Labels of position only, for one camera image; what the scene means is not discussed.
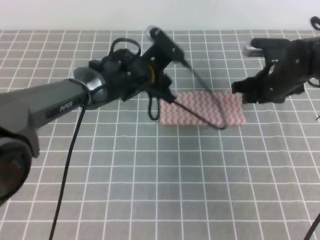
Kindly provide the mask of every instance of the tabletop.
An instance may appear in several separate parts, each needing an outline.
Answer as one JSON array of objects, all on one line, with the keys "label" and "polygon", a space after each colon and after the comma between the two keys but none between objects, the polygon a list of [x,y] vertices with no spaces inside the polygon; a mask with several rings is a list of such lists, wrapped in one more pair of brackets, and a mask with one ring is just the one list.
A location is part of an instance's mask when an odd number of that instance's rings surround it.
[{"label": "tabletop", "polygon": [[[317,35],[167,33],[215,91],[262,68],[263,59],[241,53],[252,38]],[[151,46],[142,31],[0,31],[0,92],[61,81],[107,55],[119,37],[137,40],[143,52]],[[199,90],[181,65],[166,72],[173,92]],[[148,117],[144,93],[87,111],[54,239],[302,240],[320,212],[320,91],[305,87],[283,104],[244,105],[247,124],[222,131],[158,125]],[[1,240],[48,239],[79,113],[38,131],[40,156],[21,190],[0,208]]]}]

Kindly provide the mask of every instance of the white wall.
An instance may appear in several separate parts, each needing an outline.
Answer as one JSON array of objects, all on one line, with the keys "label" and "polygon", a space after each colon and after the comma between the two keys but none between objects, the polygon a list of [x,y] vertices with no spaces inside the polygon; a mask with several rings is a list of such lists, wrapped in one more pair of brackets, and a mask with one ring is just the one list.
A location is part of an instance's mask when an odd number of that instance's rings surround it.
[{"label": "white wall", "polygon": [[320,0],[0,0],[0,29],[310,29]]}]

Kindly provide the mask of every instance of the yellow ring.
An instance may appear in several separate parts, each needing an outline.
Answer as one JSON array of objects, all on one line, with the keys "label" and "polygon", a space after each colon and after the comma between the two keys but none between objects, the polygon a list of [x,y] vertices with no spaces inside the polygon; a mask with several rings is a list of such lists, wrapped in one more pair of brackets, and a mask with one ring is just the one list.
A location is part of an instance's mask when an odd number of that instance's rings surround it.
[{"label": "yellow ring", "polygon": [[147,63],[150,71],[151,71],[151,83],[154,84],[156,82],[156,73],[155,73],[155,69],[149,64]]}]

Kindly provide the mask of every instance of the text logo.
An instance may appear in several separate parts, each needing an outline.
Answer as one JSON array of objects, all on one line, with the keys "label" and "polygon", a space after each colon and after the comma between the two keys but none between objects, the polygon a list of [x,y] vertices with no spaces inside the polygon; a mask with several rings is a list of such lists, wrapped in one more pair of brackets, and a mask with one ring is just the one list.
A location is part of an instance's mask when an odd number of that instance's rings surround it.
[{"label": "text logo", "polygon": [[72,101],[60,107],[60,113],[72,107]]}]

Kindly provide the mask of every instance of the zigzag patterned cloth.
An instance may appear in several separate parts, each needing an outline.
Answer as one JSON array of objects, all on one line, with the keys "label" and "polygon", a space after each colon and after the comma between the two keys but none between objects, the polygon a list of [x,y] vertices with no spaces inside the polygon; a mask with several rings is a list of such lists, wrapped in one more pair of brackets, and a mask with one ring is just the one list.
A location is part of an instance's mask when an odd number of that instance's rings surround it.
[{"label": "zigzag patterned cloth", "polygon": [[[240,126],[246,123],[242,110],[242,96],[230,91],[214,92],[214,96],[221,102],[228,126]],[[176,94],[176,101],[196,112],[208,122],[222,126],[223,118],[212,95],[206,91],[189,91]],[[159,123],[162,125],[207,125],[192,114],[174,103],[160,102]]]}]

